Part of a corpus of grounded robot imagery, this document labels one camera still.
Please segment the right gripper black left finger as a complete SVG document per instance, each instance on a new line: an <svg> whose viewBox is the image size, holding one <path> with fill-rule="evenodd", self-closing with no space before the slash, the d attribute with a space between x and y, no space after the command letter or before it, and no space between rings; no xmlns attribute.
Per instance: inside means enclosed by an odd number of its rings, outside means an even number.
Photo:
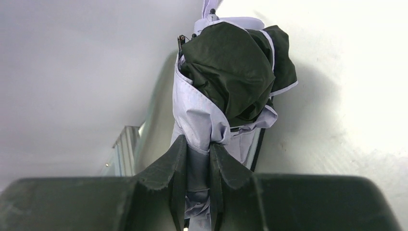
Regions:
<svg viewBox="0 0 408 231"><path fill-rule="evenodd" d="M133 177L27 178L0 196L3 231L181 231L187 141L183 135Z"/></svg>

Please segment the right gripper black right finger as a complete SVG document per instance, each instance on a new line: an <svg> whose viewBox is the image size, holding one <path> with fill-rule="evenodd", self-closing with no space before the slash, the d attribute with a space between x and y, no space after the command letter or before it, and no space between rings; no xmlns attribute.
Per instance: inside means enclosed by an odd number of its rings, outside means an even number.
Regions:
<svg viewBox="0 0 408 231"><path fill-rule="evenodd" d="M378 187L355 176L253 173L210 146L214 231L399 231Z"/></svg>

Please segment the black and lilac folding umbrella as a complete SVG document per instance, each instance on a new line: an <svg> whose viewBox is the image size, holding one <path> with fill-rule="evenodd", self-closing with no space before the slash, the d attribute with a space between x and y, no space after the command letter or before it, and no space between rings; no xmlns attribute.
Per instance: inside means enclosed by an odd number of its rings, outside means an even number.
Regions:
<svg viewBox="0 0 408 231"><path fill-rule="evenodd" d="M190 40L178 40L173 84L172 140L187 139L185 220L191 231L211 229L209 161L215 142L244 166L254 139L278 119L273 98L298 83L289 36L251 17L216 15L203 2Z"/></svg>

